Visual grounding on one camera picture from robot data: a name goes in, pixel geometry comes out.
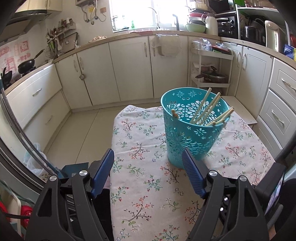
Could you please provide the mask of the floral tablecloth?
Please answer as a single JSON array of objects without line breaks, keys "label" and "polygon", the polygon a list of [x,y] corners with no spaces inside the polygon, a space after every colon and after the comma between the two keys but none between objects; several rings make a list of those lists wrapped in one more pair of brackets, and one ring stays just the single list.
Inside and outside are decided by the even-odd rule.
[{"label": "floral tablecloth", "polygon": [[[203,206],[167,157],[163,110],[129,105],[114,119],[110,204],[115,240],[185,240]],[[236,113],[204,159],[225,177],[258,184],[274,158]]]}]

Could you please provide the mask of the red slipper on rack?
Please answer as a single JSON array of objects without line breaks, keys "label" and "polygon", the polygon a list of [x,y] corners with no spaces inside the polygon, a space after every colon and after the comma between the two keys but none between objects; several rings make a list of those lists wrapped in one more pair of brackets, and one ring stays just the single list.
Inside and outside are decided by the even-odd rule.
[{"label": "red slipper on rack", "polygon": [[[28,205],[22,205],[21,206],[21,216],[30,216],[32,212],[33,212],[32,207],[30,207]],[[27,219],[21,219],[21,225],[24,228],[27,228],[28,225],[29,225],[29,221],[30,221],[29,218],[27,218]]]}]

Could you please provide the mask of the wall water heater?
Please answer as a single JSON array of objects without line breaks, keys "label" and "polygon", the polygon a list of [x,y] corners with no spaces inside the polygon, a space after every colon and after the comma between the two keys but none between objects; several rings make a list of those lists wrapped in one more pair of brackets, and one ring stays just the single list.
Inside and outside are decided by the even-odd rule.
[{"label": "wall water heater", "polygon": [[76,6],[88,6],[90,4],[93,4],[93,0],[75,0]]}]

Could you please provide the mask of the green bowl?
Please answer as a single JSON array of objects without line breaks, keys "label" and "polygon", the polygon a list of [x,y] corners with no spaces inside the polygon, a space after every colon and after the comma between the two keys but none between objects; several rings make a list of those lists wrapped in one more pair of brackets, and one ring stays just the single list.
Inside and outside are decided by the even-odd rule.
[{"label": "green bowl", "polygon": [[189,32],[204,33],[206,30],[206,27],[204,25],[200,25],[200,24],[187,23],[186,29]]}]

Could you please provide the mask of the wooden board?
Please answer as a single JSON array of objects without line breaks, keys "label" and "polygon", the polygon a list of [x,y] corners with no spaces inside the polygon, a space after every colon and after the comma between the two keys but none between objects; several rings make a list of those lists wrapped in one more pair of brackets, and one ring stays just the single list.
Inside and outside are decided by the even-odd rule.
[{"label": "wooden board", "polygon": [[257,124],[255,118],[244,107],[244,105],[234,96],[222,96],[230,107],[234,107],[235,112],[251,127]]}]

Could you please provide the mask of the blue dustpan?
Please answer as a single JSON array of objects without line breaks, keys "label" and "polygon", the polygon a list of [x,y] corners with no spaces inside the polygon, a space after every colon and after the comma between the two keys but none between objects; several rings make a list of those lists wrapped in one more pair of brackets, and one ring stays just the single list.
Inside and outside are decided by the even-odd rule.
[{"label": "blue dustpan", "polygon": [[78,164],[70,164],[65,165],[58,174],[59,178],[69,178],[75,176],[81,170],[87,170],[89,163],[78,163]]}]

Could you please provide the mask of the white storage trolley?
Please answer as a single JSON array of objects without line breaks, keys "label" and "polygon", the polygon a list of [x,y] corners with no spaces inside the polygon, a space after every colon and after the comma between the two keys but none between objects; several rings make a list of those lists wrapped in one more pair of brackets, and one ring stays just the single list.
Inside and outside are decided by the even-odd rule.
[{"label": "white storage trolley", "polygon": [[188,86],[226,95],[230,88],[234,53],[226,44],[200,38],[189,45]]}]

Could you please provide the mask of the black frying pan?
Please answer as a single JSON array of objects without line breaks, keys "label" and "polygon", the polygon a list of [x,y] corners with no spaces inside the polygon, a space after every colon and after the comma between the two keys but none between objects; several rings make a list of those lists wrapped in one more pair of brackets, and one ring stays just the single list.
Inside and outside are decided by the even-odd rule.
[{"label": "black frying pan", "polygon": [[35,59],[37,57],[39,57],[44,52],[44,50],[45,49],[42,49],[34,58],[26,60],[25,62],[21,63],[18,66],[18,73],[24,74],[24,73],[28,72],[29,70],[32,70],[35,65]]}]

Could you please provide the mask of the teal perforated plastic basket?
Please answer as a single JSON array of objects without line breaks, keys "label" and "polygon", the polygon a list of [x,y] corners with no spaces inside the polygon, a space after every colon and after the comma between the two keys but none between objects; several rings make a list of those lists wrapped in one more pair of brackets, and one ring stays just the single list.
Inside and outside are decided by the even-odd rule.
[{"label": "teal perforated plastic basket", "polygon": [[[182,87],[167,91],[161,97],[164,113],[167,156],[169,162],[183,168],[182,152],[188,148],[192,155],[201,160],[210,151],[230,117],[221,115],[230,109],[224,99],[220,99],[203,125],[190,123],[207,90]],[[200,109],[197,118],[213,100],[216,94],[210,92]],[[174,118],[171,109],[175,109],[178,118]]]}]

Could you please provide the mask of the white electric kettle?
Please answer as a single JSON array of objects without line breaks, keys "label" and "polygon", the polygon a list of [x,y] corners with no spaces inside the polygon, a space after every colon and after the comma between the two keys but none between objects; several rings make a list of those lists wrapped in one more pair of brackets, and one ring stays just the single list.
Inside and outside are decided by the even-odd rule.
[{"label": "white electric kettle", "polygon": [[285,34],[283,30],[274,22],[266,20],[265,24],[265,46],[276,52],[284,52],[285,47]]}]

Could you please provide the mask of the dark cooking pot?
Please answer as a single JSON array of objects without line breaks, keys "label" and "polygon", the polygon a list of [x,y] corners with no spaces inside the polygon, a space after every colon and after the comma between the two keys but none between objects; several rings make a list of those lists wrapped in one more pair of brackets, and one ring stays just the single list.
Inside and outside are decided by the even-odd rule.
[{"label": "dark cooking pot", "polygon": [[228,76],[218,73],[217,68],[211,66],[211,70],[202,71],[201,74],[197,75],[195,78],[204,78],[204,81],[211,82],[211,83],[227,83]]}]

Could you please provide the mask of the black microwave oven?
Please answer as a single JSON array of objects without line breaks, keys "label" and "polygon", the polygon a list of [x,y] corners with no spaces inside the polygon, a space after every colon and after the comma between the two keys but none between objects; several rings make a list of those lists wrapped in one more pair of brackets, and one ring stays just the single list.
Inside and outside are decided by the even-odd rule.
[{"label": "black microwave oven", "polygon": [[235,16],[216,18],[218,23],[218,36],[238,39],[237,20]]}]

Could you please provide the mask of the white thermos jug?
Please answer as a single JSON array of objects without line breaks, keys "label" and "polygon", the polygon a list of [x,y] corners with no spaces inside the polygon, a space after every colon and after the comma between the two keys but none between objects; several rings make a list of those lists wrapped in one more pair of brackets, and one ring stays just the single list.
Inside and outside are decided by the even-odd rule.
[{"label": "white thermos jug", "polygon": [[206,34],[208,35],[218,35],[218,22],[215,17],[207,16],[205,20]]}]

